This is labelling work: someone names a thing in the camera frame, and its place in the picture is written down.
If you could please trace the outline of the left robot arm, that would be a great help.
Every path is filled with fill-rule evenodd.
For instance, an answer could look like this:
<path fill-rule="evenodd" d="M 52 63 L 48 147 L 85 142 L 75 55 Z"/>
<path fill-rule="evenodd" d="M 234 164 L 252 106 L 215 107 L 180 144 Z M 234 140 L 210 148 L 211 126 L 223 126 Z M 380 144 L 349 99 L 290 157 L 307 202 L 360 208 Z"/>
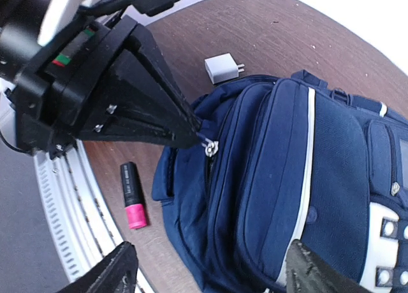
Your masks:
<path fill-rule="evenodd" d="M 15 110 L 15 149 L 51 158 L 83 141 L 189 148 L 200 121 L 153 35 L 180 0 L 1 0 L 1 78 Z"/>

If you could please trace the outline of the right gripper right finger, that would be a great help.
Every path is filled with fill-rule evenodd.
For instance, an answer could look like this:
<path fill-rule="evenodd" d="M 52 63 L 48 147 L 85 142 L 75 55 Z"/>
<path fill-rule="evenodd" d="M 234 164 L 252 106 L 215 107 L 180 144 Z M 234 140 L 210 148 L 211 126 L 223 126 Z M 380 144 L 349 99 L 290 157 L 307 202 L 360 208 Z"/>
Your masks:
<path fill-rule="evenodd" d="M 353 293 L 368 290 L 336 272 L 309 247 L 295 239 L 286 257 L 286 291 Z"/>

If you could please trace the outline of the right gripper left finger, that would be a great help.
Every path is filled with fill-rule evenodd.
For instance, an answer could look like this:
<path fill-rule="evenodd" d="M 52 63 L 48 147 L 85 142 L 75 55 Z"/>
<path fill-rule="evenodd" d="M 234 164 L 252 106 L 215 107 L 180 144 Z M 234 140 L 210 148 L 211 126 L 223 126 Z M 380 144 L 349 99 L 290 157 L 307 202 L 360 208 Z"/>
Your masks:
<path fill-rule="evenodd" d="M 59 292 L 135 292 L 137 273 L 135 246 L 124 241 L 90 271 Z"/>

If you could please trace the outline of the navy blue backpack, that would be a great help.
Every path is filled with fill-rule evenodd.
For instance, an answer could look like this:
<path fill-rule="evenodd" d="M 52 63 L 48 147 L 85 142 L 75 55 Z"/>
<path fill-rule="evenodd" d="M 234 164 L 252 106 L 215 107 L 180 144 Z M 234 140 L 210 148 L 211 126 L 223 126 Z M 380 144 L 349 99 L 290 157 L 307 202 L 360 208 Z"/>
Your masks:
<path fill-rule="evenodd" d="M 284 292 L 299 239 L 372 292 L 407 291 L 407 119 L 307 71 L 193 103 L 202 143 L 166 147 L 152 198 L 203 292 Z"/>

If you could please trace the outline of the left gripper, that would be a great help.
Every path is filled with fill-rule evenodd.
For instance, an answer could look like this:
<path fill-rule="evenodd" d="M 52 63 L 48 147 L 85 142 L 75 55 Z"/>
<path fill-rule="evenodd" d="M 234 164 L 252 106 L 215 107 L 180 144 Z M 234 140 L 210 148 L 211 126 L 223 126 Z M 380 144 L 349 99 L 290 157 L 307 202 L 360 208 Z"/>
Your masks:
<path fill-rule="evenodd" d="M 119 76 L 132 53 L 152 78 Z M 78 139 L 175 148 L 200 141 L 200 120 L 152 33 L 128 16 L 112 27 L 74 19 L 22 67 L 15 85 L 15 141 L 28 154 L 58 157 Z"/>

